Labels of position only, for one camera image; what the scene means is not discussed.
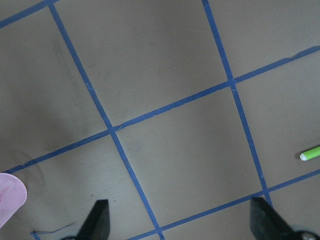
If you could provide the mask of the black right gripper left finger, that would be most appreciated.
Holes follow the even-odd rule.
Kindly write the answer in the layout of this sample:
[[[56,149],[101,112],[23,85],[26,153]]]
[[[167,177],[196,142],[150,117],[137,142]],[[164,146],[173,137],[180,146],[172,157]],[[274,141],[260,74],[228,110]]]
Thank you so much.
[[[107,199],[97,200],[79,232],[77,240],[107,240],[110,235],[110,210]]]

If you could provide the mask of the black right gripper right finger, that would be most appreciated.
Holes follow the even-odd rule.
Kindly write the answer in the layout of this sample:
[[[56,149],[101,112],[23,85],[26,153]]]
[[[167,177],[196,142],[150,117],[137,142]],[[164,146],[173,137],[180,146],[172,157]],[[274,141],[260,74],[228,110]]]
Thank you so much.
[[[298,240],[299,233],[263,197],[250,200],[250,230],[256,240]]]

